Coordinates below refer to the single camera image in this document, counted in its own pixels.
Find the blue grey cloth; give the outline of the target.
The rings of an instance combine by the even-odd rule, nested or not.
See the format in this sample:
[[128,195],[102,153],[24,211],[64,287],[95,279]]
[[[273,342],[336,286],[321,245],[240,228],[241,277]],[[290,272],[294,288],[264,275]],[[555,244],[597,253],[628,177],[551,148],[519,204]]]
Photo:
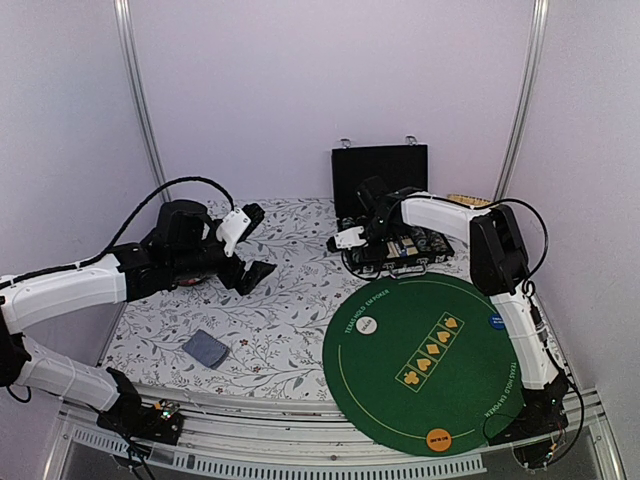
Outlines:
[[198,329],[181,348],[202,366],[212,370],[219,368],[230,353],[227,345],[201,329]]

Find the white dealer button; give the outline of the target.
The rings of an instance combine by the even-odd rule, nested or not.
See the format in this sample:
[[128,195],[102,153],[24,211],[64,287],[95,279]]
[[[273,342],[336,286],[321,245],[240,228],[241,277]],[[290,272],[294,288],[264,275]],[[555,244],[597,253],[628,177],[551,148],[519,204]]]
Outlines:
[[371,316],[363,316],[356,322],[356,329],[363,335],[371,335],[376,332],[378,328],[377,321]]

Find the blue small blind button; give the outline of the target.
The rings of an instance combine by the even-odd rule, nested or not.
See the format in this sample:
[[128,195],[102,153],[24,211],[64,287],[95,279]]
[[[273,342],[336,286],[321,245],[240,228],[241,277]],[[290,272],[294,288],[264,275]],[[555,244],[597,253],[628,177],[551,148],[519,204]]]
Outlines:
[[502,317],[499,314],[493,314],[489,318],[489,324],[496,330],[504,330],[505,325]]

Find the orange big blind button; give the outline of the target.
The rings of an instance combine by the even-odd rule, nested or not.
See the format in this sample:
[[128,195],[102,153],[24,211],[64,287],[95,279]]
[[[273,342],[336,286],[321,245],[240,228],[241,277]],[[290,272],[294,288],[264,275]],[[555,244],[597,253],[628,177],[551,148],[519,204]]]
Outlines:
[[443,428],[434,428],[426,435],[426,445],[433,452],[446,452],[451,448],[452,444],[452,435]]

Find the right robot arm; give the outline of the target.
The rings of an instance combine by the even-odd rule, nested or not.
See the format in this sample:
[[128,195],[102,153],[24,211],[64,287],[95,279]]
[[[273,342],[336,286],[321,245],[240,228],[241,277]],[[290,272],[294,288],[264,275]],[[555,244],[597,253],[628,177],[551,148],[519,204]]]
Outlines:
[[357,193],[366,221],[343,228],[327,241],[330,252],[372,247],[393,226],[420,227],[459,239],[469,246],[472,284],[488,297],[504,321],[521,370],[526,394],[563,395],[570,382],[548,346],[548,330],[532,299],[536,268],[529,257],[513,210],[504,199],[486,206],[465,205],[406,187],[387,191],[382,179],[364,181]]

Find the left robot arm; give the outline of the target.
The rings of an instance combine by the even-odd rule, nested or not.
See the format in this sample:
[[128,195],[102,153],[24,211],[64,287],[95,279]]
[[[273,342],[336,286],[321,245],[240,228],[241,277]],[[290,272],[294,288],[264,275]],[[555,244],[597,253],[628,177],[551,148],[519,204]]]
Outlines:
[[221,219],[190,200],[163,204],[156,226],[139,243],[107,249],[99,260],[76,262],[43,275],[1,282],[1,384],[20,385],[108,411],[128,434],[148,426],[148,412],[121,372],[81,364],[39,345],[26,328],[103,304],[141,300],[182,283],[215,276],[228,290],[250,293],[274,265],[247,264],[235,252],[264,219],[256,203],[234,207]]

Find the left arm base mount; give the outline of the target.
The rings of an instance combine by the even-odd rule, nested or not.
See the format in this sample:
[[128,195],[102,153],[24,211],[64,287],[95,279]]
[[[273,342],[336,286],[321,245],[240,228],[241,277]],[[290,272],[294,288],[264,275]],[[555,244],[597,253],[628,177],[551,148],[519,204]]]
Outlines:
[[182,433],[184,416],[176,401],[161,399],[144,406],[142,398],[126,375],[108,367],[119,394],[110,409],[98,413],[98,427],[125,439],[143,439],[176,446]]

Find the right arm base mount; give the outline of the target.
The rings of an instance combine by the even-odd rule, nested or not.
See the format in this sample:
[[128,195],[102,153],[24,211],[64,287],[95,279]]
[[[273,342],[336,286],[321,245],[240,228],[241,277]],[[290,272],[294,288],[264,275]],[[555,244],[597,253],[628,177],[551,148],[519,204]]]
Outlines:
[[[564,411],[564,396],[572,387],[564,376],[558,376],[543,389],[522,387],[524,405],[515,416],[495,413],[485,419],[482,434],[490,445],[499,445],[557,432],[562,436],[569,425]],[[556,456],[558,440],[516,447],[512,453],[521,467],[538,470],[548,467]]]

